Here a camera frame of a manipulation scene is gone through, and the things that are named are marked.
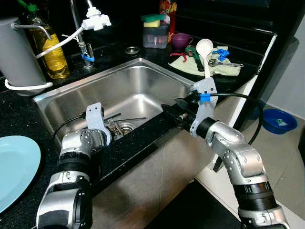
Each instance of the cooking oil bottle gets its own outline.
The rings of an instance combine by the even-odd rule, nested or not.
[[[37,51],[43,52],[48,48],[59,43],[56,33],[53,28],[43,19],[43,17],[38,13],[38,8],[36,4],[26,4],[22,0],[18,2],[26,7],[29,11],[27,16],[27,21],[31,25],[40,25],[43,26],[51,36],[51,40],[48,40],[46,35],[38,29],[29,29],[30,33],[35,41]],[[66,58],[63,54],[62,48],[59,47],[50,53],[44,55],[43,63],[47,69],[47,73],[52,79],[63,79],[67,78],[70,75],[70,71],[67,65]]]

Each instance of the white spoon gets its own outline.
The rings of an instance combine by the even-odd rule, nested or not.
[[[196,45],[196,50],[203,58],[203,65],[204,65],[204,75],[206,78],[211,77],[209,64],[208,64],[208,55],[213,50],[213,43],[209,39],[202,39]]]

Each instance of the gray water filter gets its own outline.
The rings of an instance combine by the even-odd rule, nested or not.
[[[43,72],[24,30],[12,28],[12,23],[19,24],[19,19],[17,17],[0,19],[0,71],[12,86],[45,84]],[[17,93],[30,96],[43,90],[17,91]]]

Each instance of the yellow sponge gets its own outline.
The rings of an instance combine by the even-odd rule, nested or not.
[[[154,27],[157,28],[160,26],[160,20],[152,21],[152,22],[144,22],[144,27]]]

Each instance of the white cable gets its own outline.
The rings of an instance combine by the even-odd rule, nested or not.
[[[14,91],[31,91],[31,90],[39,90],[39,89],[44,89],[44,88],[47,88],[47,87],[52,87],[52,86],[53,86],[53,83],[52,83],[52,82],[48,82],[48,83],[46,83],[46,84],[37,85],[37,86],[14,87],[14,86],[11,86],[11,85],[9,84],[9,81],[8,81],[7,79],[5,79],[4,85],[5,85],[8,89],[11,89],[11,90],[14,90]]]
[[[80,27],[77,31],[75,31],[71,36],[69,36],[67,39],[63,40],[62,42],[50,47],[49,49],[43,51],[42,53],[39,53],[36,56],[36,59],[41,58],[42,56],[44,56],[45,54],[50,53],[51,51],[63,46],[64,44],[68,43],[69,41],[73,40],[74,37],[76,37],[78,34],[80,34],[82,31],[84,30],[83,27]]]

